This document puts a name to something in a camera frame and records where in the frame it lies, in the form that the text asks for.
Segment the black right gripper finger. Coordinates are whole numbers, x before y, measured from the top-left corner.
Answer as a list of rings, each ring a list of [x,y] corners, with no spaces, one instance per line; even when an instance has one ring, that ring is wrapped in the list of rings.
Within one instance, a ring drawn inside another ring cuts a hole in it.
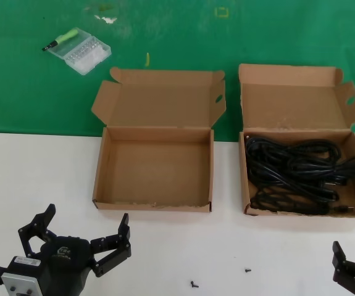
[[[338,241],[332,245],[333,281],[355,295],[355,262],[348,261]]]

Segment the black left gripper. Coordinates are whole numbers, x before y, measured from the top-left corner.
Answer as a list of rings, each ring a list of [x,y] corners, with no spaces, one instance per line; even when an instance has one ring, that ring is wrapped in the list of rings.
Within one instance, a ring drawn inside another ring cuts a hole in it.
[[[90,243],[79,237],[57,237],[48,229],[55,214],[56,206],[49,204],[43,213],[36,214],[29,224],[18,230],[25,255],[39,259],[48,272],[47,283],[41,288],[43,295],[80,295],[91,269],[100,278],[131,257],[128,213],[123,215],[117,234],[93,239]],[[30,245],[33,237],[44,242],[38,253]],[[104,258],[93,259],[93,255],[108,251],[111,252]]]

